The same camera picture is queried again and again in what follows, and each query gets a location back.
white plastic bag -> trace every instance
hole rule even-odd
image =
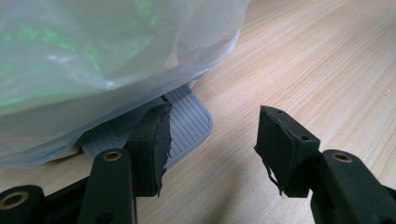
[[[0,165],[33,166],[204,74],[248,0],[2,1]]]

wooden floor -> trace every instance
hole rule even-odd
[[[313,223],[309,199],[279,196],[253,150],[260,105],[287,111],[360,157],[396,189],[396,1],[257,0],[234,51],[193,88],[214,120],[170,169],[162,195],[139,198],[140,223]],[[89,174],[83,155],[31,170],[0,168],[0,190],[46,193]]]

gray mat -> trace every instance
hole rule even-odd
[[[166,167],[169,168],[204,142],[213,127],[209,112],[187,86],[170,91],[161,98],[84,133],[78,139],[78,143],[92,161],[104,150],[124,147],[129,134],[145,112],[165,102],[172,105],[172,145],[166,163]]]

translucent plastic bag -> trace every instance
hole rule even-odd
[[[33,166],[215,65],[248,0],[2,1],[0,165]]]

light wood surface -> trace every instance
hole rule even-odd
[[[260,105],[287,111],[360,157],[396,189],[396,1],[257,0],[235,50],[193,88],[214,120],[208,139],[139,198],[140,223],[313,223],[309,199],[279,196],[256,142]],[[34,169],[0,168],[0,191],[46,194],[89,174],[79,154]]]

